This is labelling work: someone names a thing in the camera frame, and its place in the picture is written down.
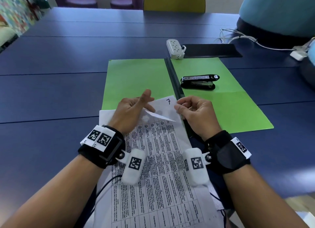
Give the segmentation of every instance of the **table plank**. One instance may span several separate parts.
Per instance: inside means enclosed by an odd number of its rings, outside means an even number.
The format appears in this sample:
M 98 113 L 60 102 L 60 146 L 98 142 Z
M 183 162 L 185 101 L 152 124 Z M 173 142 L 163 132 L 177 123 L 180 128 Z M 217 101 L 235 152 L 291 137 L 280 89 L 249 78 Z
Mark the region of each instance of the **table plank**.
M 75 158 L 98 119 L 0 124 L 0 226 Z
M 230 70 L 258 105 L 315 101 L 297 67 Z
M 238 14 L 178 13 L 142 10 L 83 9 L 54 7 L 42 20 L 82 22 L 134 22 L 236 25 Z
M 228 25 L 39 21 L 23 36 L 217 38 Z
M 253 166 L 282 198 L 315 192 L 315 102 L 259 107 L 275 128 L 234 134 Z
M 106 72 L 109 59 L 168 57 L 167 39 L 169 38 L 21 37 L 0 54 L 0 75 Z M 181 44 L 219 42 L 214 38 L 175 39 Z M 36 51 L 30 50 L 30 47 L 36 48 Z M 286 52 L 253 48 L 251 42 L 236 44 L 236 47 L 242 52 L 242 58 L 221 58 L 228 69 L 298 65 Z
M 106 73 L 0 76 L 0 123 L 98 116 Z

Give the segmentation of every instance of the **stapler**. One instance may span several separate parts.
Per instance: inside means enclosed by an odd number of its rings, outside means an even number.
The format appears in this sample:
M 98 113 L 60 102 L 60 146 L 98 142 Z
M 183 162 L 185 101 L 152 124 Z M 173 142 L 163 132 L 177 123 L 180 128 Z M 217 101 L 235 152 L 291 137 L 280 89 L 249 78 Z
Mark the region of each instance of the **stapler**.
M 218 75 L 184 76 L 180 79 L 180 86 L 185 89 L 214 90 L 214 81 L 220 79 Z

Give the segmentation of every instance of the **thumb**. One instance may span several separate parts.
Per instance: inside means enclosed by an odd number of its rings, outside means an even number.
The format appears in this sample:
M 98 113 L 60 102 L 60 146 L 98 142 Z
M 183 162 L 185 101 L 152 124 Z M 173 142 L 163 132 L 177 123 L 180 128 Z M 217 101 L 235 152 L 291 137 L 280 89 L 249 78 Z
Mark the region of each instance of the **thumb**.
M 176 104 L 176 105 L 174 105 L 174 108 L 176 109 L 176 111 L 179 114 L 183 115 L 187 119 L 189 118 L 191 113 L 193 113 L 191 110 L 189 110 L 187 107 L 185 107 L 183 105 Z
M 151 90 L 146 89 L 142 93 L 142 95 L 139 97 L 139 100 L 133 107 L 135 107 L 136 109 L 142 110 L 142 108 L 145 107 L 148 102 L 151 102 L 153 100 L 154 98 L 151 98 Z

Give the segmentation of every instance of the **person's right hand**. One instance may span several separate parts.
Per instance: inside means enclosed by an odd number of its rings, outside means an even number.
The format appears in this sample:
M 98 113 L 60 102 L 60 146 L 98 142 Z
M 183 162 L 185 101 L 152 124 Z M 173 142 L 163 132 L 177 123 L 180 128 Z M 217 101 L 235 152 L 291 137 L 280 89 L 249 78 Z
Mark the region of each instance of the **person's right hand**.
M 208 100 L 191 95 L 179 99 L 174 108 L 203 141 L 222 131 L 212 103 Z

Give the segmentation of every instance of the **black and white marker tag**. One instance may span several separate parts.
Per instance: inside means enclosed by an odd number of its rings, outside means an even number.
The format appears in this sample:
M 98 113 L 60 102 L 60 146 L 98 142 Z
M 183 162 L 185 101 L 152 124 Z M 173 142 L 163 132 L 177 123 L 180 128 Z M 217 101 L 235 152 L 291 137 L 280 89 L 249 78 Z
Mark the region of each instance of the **black and white marker tag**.
M 81 141 L 81 145 L 86 144 L 104 152 L 109 142 L 116 132 L 102 126 L 95 126 L 91 133 Z
M 252 155 L 247 148 L 238 140 L 237 137 L 231 140 L 235 146 L 242 152 L 242 154 L 245 156 L 246 159 L 249 159 L 250 156 Z

